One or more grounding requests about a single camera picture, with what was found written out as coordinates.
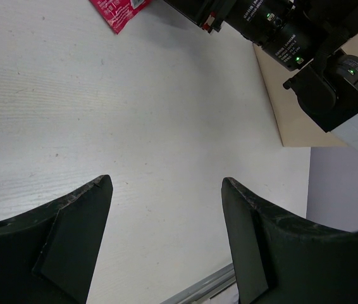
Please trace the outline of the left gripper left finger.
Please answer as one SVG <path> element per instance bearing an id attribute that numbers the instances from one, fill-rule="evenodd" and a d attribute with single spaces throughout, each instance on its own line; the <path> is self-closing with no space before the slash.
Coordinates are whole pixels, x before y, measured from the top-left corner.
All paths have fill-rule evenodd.
<path id="1" fill-rule="evenodd" d="M 0 303 L 86 303 L 112 194 L 101 175 L 0 221 Z"/>

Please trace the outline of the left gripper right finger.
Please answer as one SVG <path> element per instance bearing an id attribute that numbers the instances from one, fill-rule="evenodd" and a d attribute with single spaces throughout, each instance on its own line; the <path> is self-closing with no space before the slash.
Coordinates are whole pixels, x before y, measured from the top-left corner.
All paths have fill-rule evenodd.
<path id="1" fill-rule="evenodd" d="M 231 177 L 221 197 L 240 303 L 358 303 L 358 231 L 311 222 Z"/>

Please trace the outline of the red snack sachet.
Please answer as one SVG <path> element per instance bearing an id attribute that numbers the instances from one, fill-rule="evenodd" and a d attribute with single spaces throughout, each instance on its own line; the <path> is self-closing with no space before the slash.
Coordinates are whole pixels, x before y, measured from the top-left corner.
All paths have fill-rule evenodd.
<path id="1" fill-rule="evenodd" d="M 90 3 L 112 31 L 119 34 L 132 18 L 151 3 L 151 0 L 90 0 Z"/>

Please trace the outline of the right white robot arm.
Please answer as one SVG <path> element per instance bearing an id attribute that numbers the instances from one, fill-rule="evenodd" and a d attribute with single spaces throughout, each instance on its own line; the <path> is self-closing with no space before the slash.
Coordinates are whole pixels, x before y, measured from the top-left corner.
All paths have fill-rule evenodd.
<path id="1" fill-rule="evenodd" d="M 358 1 L 171 1 L 206 32 L 227 23 L 293 73 L 283 84 L 323 131 L 358 151 Z"/>

